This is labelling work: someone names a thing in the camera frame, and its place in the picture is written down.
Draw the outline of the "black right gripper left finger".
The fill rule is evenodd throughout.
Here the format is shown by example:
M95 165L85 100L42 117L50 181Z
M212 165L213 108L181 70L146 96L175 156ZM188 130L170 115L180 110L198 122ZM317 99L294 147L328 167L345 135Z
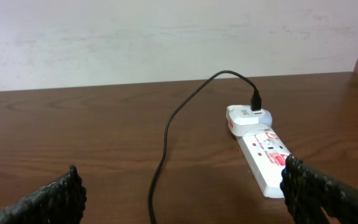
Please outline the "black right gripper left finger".
M0 211L0 224L80 224L86 188L74 165L57 180Z

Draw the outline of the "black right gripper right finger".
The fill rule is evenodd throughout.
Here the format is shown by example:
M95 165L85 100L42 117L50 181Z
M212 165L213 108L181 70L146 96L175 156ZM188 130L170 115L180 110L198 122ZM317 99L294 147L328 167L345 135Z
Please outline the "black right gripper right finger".
M358 189L326 175L289 155L280 189L295 223L358 223Z

